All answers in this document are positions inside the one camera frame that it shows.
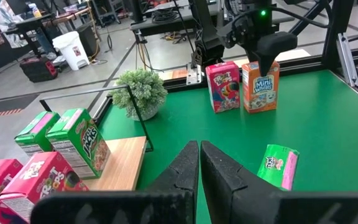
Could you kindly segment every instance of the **potted plant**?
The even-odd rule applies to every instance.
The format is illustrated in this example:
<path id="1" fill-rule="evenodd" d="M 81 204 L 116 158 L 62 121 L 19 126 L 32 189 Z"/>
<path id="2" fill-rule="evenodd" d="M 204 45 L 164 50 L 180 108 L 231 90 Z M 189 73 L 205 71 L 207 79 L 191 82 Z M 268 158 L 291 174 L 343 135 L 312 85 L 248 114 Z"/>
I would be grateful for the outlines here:
<path id="1" fill-rule="evenodd" d="M 162 86 L 163 80 L 158 74 L 141 68 L 134 71 L 126 71 L 119 77 L 116 84 L 127 84 L 130 86 L 143 120 L 150 119 L 157 114 L 160 106 L 165 103 L 168 94 Z M 112 103 L 114 105 L 127 110 L 128 118 L 136 121 L 139 120 L 126 89 L 113 90 L 109 94 L 112 96 Z"/>

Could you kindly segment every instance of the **white trash can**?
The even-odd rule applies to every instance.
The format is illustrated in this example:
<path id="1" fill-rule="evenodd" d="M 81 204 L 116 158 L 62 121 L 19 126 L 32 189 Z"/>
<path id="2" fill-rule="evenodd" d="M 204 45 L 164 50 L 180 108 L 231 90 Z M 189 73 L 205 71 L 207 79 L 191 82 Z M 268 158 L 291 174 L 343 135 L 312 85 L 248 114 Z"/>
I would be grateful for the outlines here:
<path id="1" fill-rule="evenodd" d="M 77 31 L 60 35 L 54 38 L 52 42 L 53 46 L 62 53 L 72 70 L 76 71 L 80 67 L 90 64 Z"/>

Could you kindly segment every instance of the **gray floor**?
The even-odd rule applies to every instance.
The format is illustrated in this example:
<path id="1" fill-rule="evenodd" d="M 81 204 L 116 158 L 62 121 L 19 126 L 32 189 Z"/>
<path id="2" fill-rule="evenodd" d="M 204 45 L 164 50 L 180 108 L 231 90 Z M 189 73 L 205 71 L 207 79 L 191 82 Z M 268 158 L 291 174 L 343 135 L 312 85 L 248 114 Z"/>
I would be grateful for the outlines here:
<path id="1" fill-rule="evenodd" d="M 304 2 L 301 6 L 311 7 L 312 3 Z M 302 7 L 284 7 L 300 15 L 306 13 L 306 9 Z M 328 22 L 324 15 L 318 16 L 316 20 L 325 23 Z M 281 24 L 280 30 L 288 31 L 296 22 L 297 21 Z M 133 47 L 134 36 L 128 29 L 130 23 L 131 21 L 129 19 L 124 19 L 122 20 L 122 24 L 109 26 L 108 31 L 110 32 L 113 44 L 112 51 L 107 51 L 107 30 L 99 30 L 102 34 L 103 41 L 100 44 L 101 53 L 98 55 L 98 59 L 108 61 L 103 65 L 90 65 L 77 72 L 68 69 L 60 73 L 57 79 L 43 83 L 32 83 L 28 81 L 19 65 L 15 63 L 0 69 L 0 99 L 41 92 L 40 96 L 22 112 L 8 116 L 0 116 L 0 159 L 17 158 L 21 162 L 28 160 L 28 157 L 16 146 L 13 139 L 36 114 L 43 110 L 38 102 L 39 99 L 46 96 L 101 88 L 104 85 L 110 86 L 114 84 L 114 79 L 118 78 L 125 70 L 132 70 L 142 66 L 142 62 L 136 54 L 136 48 Z M 348 36 L 358 35 L 358 6 L 356 6 L 352 12 L 347 34 Z M 190 61 L 191 48 L 188 42 L 174 45 L 170 41 L 162 40 L 161 36 L 162 35 L 154 35 L 146 38 L 148 41 L 147 49 L 154 68 L 168 69 L 185 65 Z M 299 48 L 306 50 L 311 55 L 319 55 L 323 49 L 325 36 L 326 30 L 308 26 L 298 36 Z M 358 48 L 358 41 L 353 42 L 351 47 L 353 49 Z M 224 57 L 240 58 L 244 53 L 242 48 L 236 46 L 232 49 L 227 49 L 224 53 Z M 107 93 L 103 93 L 99 100 L 96 101 L 91 114 L 96 111 L 106 94 Z M 70 108 L 88 108 L 94 101 L 96 95 L 97 93 L 74 96 L 50 100 L 48 103 L 51 109 L 62 113 Z"/>

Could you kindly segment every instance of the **green tabletop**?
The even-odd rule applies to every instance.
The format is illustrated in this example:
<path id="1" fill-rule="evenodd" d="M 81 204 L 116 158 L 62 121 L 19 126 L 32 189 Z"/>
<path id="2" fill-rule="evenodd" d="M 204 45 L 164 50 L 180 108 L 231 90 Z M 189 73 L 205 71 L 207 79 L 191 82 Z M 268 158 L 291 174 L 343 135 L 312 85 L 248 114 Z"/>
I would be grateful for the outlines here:
<path id="1" fill-rule="evenodd" d="M 358 190 L 358 94 L 330 71 L 280 78 L 277 110 L 257 114 L 243 107 L 215 114 L 207 88 L 170 93 L 146 127 L 155 150 L 144 157 L 138 189 L 188 141 L 208 140 L 253 173 L 268 144 L 296 149 L 293 190 Z M 100 128 L 105 139 L 144 135 L 116 106 Z M 210 223 L 201 180 L 198 192 L 197 223 Z"/>

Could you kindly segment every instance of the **white flower pot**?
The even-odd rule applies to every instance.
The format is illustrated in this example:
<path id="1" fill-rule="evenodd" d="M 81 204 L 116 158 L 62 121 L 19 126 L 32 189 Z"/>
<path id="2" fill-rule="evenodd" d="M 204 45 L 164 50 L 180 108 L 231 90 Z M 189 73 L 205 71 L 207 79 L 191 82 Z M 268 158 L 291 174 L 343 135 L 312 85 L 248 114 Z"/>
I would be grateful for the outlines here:
<path id="1" fill-rule="evenodd" d="M 157 112 L 158 112 L 158 109 L 159 109 L 159 105 L 155 105 L 155 106 L 151 106 L 151 109 L 146 111 L 145 113 L 142 113 L 141 116 L 142 116 L 142 119 L 144 121 L 154 117 Z M 135 114 L 134 116 L 131 116 L 131 118 L 135 121 L 139 121 L 139 118 L 137 117 L 137 114 Z"/>

